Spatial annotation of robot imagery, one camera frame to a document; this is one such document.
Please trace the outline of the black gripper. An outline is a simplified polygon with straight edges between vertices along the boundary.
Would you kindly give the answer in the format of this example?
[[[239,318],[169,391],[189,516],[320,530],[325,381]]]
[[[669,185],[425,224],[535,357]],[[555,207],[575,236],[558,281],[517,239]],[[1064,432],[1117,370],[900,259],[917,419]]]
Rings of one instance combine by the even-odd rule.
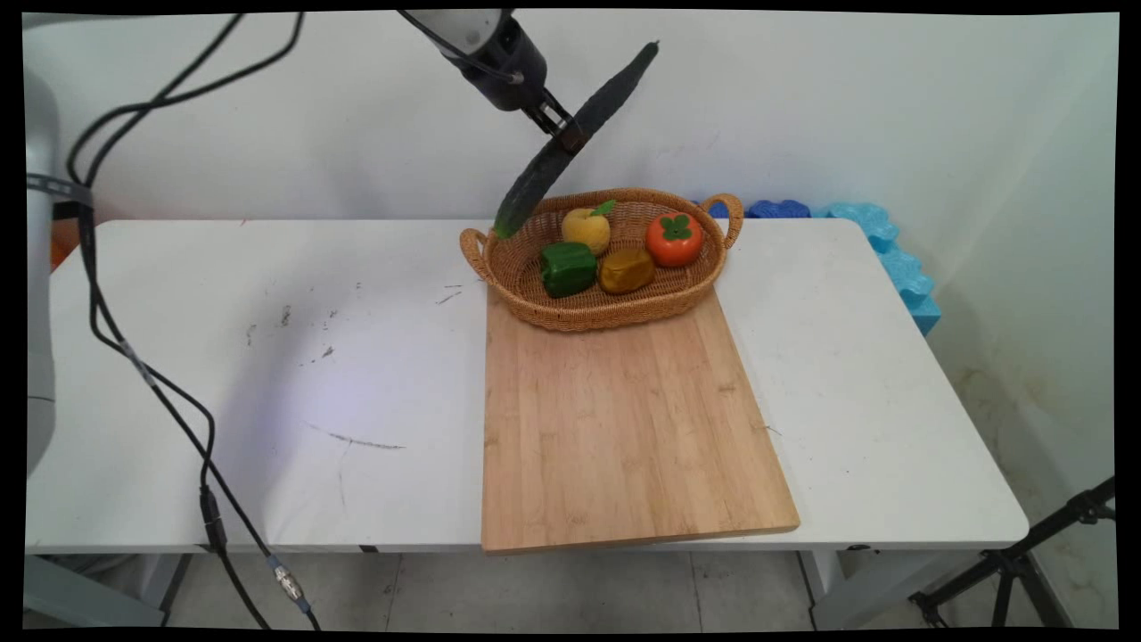
[[[558,149],[578,154],[586,146],[586,130],[547,90],[547,58],[510,13],[497,17],[496,31],[459,60],[459,70],[497,109],[531,112]]]

